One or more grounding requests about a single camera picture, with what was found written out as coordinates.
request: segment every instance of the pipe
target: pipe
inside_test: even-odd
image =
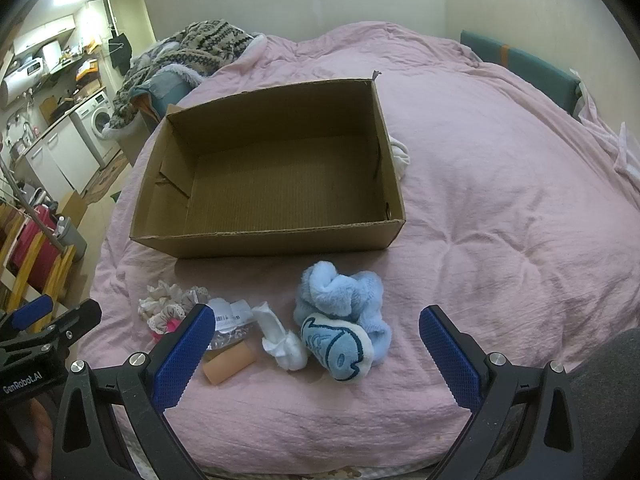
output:
[[[22,191],[20,190],[18,185],[15,183],[14,176],[9,171],[9,168],[4,163],[4,160],[2,160],[1,156],[0,156],[0,170],[2,170],[2,173],[4,174],[5,179],[9,183],[9,186],[11,186],[11,189],[14,192],[15,197],[18,199],[20,204],[22,204],[27,214],[31,217],[31,219],[34,222],[36,222],[36,225],[44,233],[44,235],[49,239],[49,242],[51,242],[51,245],[53,245],[60,254],[64,254],[65,248],[58,241],[58,239],[53,235],[53,231],[49,229],[46,225],[44,225],[42,223],[42,220],[38,218],[38,213],[36,212],[36,210],[33,207],[31,207],[29,203],[26,201],[24,195],[22,194]]]

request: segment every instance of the metal screw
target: metal screw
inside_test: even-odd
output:
[[[75,374],[80,373],[84,368],[84,361],[74,361],[71,364],[71,371]]]
[[[560,361],[551,361],[549,367],[556,373],[561,374],[564,372],[564,365]]]
[[[144,364],[145,360],[146,356],[143,353],[137,353],[133,354],[129,358],[129,364],[133,366],[140,366],[141,364]]]
[[[502,366],[507,362],[507,358],[498,352],[494,352],[489,355],[489,361],[491,361],[496,366]]]

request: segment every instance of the kitchen counter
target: kitchen counter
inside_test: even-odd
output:
[[[98,88],[94,93],[92,93],[91,95],[89,95],[89,97],[87,97],[85,100],[80,101],[77,105],[74,105],[72,108],[69,108],[69,110],[67,110],[64,115],[62,115],[62,117],[60,117],[56,122],[54,122],[49,128],[47,128],[46,130],[44,130],[43,133],[41,133],[36,140],[33,141],[33,144],[31,146],[29,146],[26,150],[24,150],[20,156],[15,159],[14,162],[14,167],[18,165],[18,163],[20,163],[20,161],[25,157],[25,155],[27,155],[32,149],[33,147],[37,144],[37,142],[40,139],[43,139],[44,137],[47,136],[47,134],[49,134],[56,126],[58,126],[62,121],[64,121],[67,117],[69,117],[69,115],[71,115],[73,112],[75,112],[78,107],[80,107],[82,104],[84,104],[85,102],[87,102],[89,99],[93,98],[96,94],[102,92],[105,89],[104,86],[101,86],[100,88]]]

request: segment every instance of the rug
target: rug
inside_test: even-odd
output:
[[[82,196],[84,201],[87,204],[93,204],[105,196],[111,185],[116,181],[118,175],[127,167],[128,163],[129,161],[124,153],[118,152],[107,167],[96,173],[89,181],[89,184],[86,186],[86,191]]]

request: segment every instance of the trash can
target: trash can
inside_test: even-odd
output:
[[[82,238],[82,235],[76,229],[76,226],[71,223],[70,217],[61,216],[58,219],[58,225],[56,225],[56,238],[64,245],[75,245],[76,254],[74,255],[74,262],[82,260],[84,252],[86,251],[86,241]]]

